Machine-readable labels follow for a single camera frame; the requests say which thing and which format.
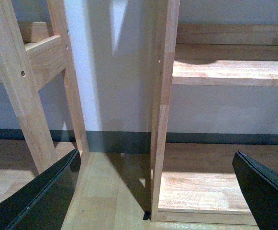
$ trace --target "wooden shelving unit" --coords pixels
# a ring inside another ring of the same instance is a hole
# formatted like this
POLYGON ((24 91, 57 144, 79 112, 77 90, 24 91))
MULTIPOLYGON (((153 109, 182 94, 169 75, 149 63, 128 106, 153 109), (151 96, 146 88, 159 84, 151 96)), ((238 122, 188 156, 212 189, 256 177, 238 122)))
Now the wooden shelving unit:
POLYGON ((255 225, 233 156, 278 172, 278 146, 166 143, 170 93, 172 84, 278 87, 278 25, 178 25, 179 5, 158 5, 151 219, 255 225))
POLYGON ((38 172, 57 161, 38 91, 60 72, 78 150, 89 159, 64 1, 48 0, 51 23, 17 22, 11 0, 0 0, 0 83, 3 83, 38 172))

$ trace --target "wooden ladder frame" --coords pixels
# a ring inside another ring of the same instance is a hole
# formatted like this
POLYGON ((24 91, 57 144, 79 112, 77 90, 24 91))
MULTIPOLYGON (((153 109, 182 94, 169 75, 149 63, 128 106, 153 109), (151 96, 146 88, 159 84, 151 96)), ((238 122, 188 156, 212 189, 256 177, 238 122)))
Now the wooden ladder frame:
MULTIPOLYGON (((64 77, 77 147, 85 156, 83 164, 89 160, 64 1, 48 0, 47 3, 53 36, 46 34, 48 26, 45 23, 36 23, 36 27, 45 31, 45 36, 25 46, 21 35, 25 29, 20 30, 11 0, 0 0, 0 82, 7 90, 39 173, 54 164, 57 155, 38 91, 60 72, 64 77)), ((33 23, 20 25, 34 29, 33 23)))

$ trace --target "black panel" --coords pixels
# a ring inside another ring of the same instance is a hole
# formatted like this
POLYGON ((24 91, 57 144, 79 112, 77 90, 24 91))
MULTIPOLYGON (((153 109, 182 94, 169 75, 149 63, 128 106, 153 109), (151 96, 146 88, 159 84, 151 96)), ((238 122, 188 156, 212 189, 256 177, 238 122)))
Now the black panel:
POLYGON ((278 230, 278 174, 244 153, 233 167, 243 196, 261 230, 278 230))
POLYGON ((0 203, 0 230, 61 229, 80 163, 75 149, 0 203))

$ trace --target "wooden floor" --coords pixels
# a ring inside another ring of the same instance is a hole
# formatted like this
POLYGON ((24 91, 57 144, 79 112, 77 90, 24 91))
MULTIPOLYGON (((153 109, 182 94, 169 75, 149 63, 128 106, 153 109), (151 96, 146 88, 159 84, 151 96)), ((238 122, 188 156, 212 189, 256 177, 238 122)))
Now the wooden floor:
MULTIPOLYGON (((56 143, 61 158, 74 148, 56 143)), ((149 155, 92 153, 85 180, 73 198, 62 230, 257 230, 255 226, 152 223, 149 209, 149 155)), ((0 140, 0 202, 36 175, 24 141, 0 140)))

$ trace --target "wooden shelf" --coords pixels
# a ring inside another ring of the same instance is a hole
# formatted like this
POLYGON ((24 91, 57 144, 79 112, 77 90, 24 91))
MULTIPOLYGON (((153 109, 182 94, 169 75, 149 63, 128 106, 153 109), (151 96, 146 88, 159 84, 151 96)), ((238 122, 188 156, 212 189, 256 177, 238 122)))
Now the wooden shelf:
POLYGON ((167 143, 159 212, 251 216, 232 167, 238 150, 278 173, 278 146, 167 143))
POLYGON ((278 87, 278 46, 176 44, 173 84, 278 87))

